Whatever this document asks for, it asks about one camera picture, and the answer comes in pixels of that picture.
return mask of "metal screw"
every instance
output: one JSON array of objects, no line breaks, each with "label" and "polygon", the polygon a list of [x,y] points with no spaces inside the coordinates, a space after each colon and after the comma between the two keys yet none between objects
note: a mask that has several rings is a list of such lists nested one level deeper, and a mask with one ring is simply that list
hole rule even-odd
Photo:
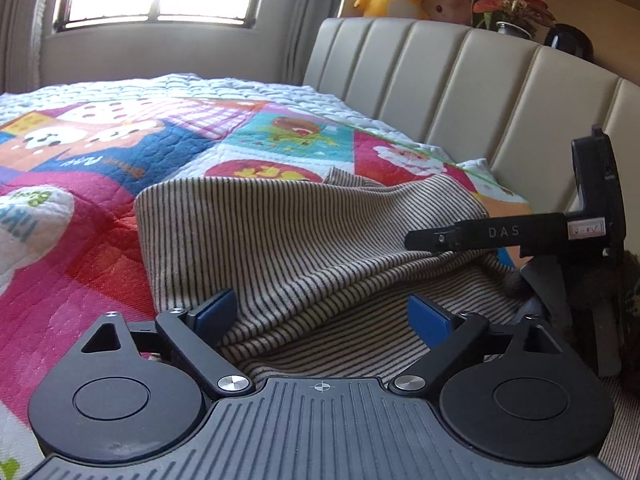
[{"label": "metal screw", "polygon": [[418,377],[417,375],[402,375],[396,378],[394,384],[399,390],[415,392],[424,388],[426,383],[422,377]]},{"label": "metal screw", "polygon": [[239,392],[249,384],[249,379],[242,375],[228,375],[218,381],[218,387],[226,392]]}]

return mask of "bed headboard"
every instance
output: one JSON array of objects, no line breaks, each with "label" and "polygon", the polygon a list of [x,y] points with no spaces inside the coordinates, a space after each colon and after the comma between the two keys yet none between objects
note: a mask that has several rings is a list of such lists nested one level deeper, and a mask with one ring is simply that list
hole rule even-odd
[{"label": "bed headboard", "polygon": [[537,212],[577,205],[570,141],[601,124],[640,253],[640,88],[564,52],[449,23],[332,18],[305,84],[456,161],[486,158]]}]

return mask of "black circular cover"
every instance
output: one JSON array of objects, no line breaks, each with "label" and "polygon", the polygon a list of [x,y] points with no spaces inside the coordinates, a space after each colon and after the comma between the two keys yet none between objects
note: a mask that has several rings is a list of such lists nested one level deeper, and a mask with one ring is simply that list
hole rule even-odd
[{"label": "black circular cover", "polygon": [[471,446],[531,465],[597,454],[613,416],[606,390],[584,365],[536,352],[462,370],[443,387],[440,409]]},{"label": "black circular cover", "polygon": [[70,353],[40,383],[29,420],[45,453],[130,462],[174,446],[200,422],[204,399],[186,373],[117,354]]}]

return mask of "pink plush toy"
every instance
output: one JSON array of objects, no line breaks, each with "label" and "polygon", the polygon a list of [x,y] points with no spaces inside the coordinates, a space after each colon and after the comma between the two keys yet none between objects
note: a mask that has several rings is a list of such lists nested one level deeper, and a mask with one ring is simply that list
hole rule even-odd
[{"label": "pink plush toy", "polygon": [[422,5],[435,22],[471,25],[470,0],[425,0]]}]

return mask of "striped fabric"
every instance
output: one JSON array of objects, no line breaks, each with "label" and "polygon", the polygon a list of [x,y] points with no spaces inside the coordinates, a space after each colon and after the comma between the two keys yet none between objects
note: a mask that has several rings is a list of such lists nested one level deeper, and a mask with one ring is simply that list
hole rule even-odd
[{"label": "striped fabric", "polygon": [[628,480],[640,480],[640,400],[625,392],[615,378],[604,380],[616,413],[600,460]]},{"label": "striped fabric", "polygon": [[410,230],[485,215],[445,175],[380,187],[340,170],[324,184],[171,180],[136,199],[156,310],[235,290],[239,319],[220,353],[258,384],[283,374],[388,381],[428,350],[406,321],[412,293],[510,319],[519,302],[505,297],[510,270],[494,253],[432,256],[402,243]]}]

